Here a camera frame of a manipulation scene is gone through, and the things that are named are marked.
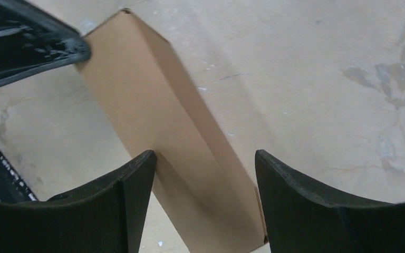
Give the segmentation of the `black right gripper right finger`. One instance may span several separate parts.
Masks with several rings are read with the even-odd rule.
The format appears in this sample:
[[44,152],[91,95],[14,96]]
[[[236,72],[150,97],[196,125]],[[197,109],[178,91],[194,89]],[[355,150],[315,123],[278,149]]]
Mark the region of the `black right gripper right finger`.
[[405,202],[341,191],[265,150],[255,171],[271,252],[405,252]]

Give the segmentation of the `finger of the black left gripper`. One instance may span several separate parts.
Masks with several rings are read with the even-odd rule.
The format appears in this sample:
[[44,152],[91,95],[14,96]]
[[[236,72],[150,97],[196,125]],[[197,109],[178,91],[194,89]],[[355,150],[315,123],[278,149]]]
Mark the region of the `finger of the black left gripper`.
[[0,1],[0,87],[90,57],[73,27],[27,1]]

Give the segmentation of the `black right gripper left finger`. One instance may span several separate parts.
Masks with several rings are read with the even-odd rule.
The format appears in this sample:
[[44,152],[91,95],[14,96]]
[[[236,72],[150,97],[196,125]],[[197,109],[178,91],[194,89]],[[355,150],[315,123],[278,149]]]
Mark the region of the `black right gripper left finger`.
[[156,163],[147,150],[47,201],[0,203],[0,252],[138,252]]

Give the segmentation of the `brown cardboard box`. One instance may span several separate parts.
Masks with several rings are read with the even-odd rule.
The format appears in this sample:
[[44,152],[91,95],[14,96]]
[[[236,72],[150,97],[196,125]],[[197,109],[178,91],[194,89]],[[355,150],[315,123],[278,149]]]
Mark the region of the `brown cardboard box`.
[[251,252],[257,188],[170,43],[129,9],[86,36],[76,67],[132,156],[157,156],[153,193],[190,252]]

